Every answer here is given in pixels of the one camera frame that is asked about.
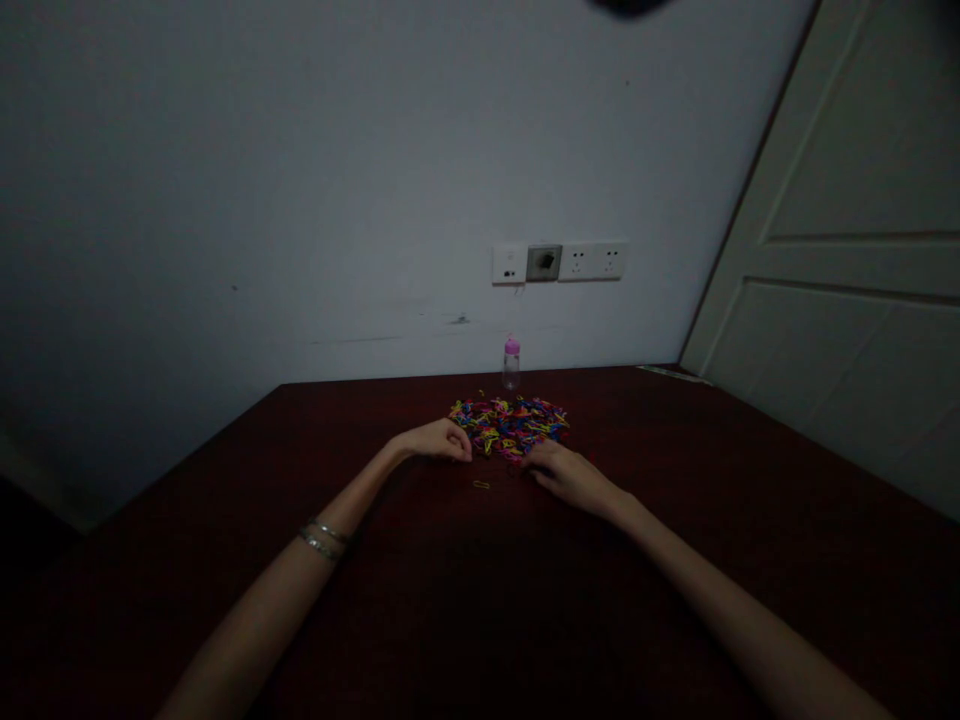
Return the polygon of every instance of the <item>small bottle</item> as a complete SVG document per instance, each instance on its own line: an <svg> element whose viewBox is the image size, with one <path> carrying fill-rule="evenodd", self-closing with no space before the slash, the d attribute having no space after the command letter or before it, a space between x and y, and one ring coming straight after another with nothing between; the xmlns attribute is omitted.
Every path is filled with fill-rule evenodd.
<svg viewBox="0 0 960 720"><path fill-rule="evenodd" d="M520 387L520 343L513 335L507 335L503 346L503 386L510 392Z"/></svg>

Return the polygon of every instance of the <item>forearm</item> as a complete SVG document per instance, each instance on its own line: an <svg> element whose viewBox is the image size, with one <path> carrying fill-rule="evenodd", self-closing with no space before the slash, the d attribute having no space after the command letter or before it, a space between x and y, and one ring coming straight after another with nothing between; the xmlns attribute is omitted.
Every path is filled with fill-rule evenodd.
<svg viewBox="0 0 960 720"><path fill-rule="evenodd" d="M657 564L779 717L892 717L632 495L625 496L609 519Z"/></svg>
<svg viewBox="0 0 960 720"><path fill-rule="evenodd" d="M409 453L391 441L320 513L318 522L351 535L391 471ZM329 536L317 539L342 551ZM334 563L294 538L203 645L158 719L242 717L293 639Z"/></svg>

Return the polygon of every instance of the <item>door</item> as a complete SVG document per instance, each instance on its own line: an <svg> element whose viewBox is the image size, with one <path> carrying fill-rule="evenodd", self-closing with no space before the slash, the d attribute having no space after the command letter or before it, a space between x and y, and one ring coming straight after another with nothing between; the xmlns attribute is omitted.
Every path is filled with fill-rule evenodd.
<svg viewBox="0 0 960 720"><path fill-rule="evenodd" d="M823 0L681 363L960 519L956 3Z"/></svg>

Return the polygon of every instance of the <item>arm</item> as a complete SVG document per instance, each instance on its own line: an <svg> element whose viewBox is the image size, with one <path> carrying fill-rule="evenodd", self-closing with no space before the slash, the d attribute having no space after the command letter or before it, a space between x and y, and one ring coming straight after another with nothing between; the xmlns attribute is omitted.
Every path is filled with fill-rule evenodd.
<svg viewBox="0 0 960 720"><path fill-rule="evenodd" d="M546 442L523 464L561 500L626 533L686 598L780 718L892 718L863 688L582 455Z"/></svg>
<svg viewBox="0 0 960 720"><path fill-rule="evenodd" d="M412 455L472 459L466 434L449 420L398 435L320 513L308 528L311 535L339 555L343 545L319 525L342 536L353 534L387 477ZM334 565L302 538L294 538L200 648L157 720L242 717L327 584Z"/></svg>

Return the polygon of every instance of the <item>dark red table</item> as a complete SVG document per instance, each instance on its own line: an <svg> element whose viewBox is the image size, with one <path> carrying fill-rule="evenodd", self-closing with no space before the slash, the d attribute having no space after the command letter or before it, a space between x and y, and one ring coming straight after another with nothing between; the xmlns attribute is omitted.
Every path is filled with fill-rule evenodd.
<svg viewBox="0 0 960 720"><path fill-rule="evenodd" d="M498 380L277 388L8 600L0 715L149 717L234 600L384 441ZM894 713L957 717L955 523L714 388L634 368L523 383L567 409L574 448ZM410 461L254 715L516 711L766 716L617 532L499 458Z"/></svg>

